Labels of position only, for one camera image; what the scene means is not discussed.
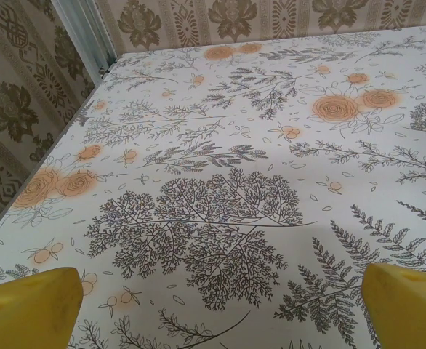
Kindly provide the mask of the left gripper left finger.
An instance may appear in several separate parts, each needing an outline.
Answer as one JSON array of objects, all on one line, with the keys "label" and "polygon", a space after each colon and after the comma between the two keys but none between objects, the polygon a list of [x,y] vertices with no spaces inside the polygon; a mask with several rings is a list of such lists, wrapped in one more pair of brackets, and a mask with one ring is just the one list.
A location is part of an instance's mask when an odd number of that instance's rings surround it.
[{"label": "left gripper left finger", "polygon": [[67,349],[82,301],[75,268],[0,284],[0,349]]}]

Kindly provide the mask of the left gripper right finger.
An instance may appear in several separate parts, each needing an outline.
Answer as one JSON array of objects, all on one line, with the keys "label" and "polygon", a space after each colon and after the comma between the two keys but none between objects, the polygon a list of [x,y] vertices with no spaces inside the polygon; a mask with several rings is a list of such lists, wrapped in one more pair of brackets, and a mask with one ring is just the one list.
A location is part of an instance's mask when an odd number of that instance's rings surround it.
[{"label": "left gripper right finger", "polygon": [[426,272],[370,264],[361,293],[381,349],[426,349]]}]

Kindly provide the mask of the aluminium frame post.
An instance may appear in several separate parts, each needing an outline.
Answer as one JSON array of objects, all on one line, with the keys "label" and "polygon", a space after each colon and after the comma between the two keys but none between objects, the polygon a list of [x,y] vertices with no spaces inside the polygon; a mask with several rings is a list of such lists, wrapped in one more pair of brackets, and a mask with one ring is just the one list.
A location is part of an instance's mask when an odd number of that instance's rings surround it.
[{"label": "aluminium frame post", "polygon": [[97,0],[52,0],[91,80],[101,83],[117,54]]}]

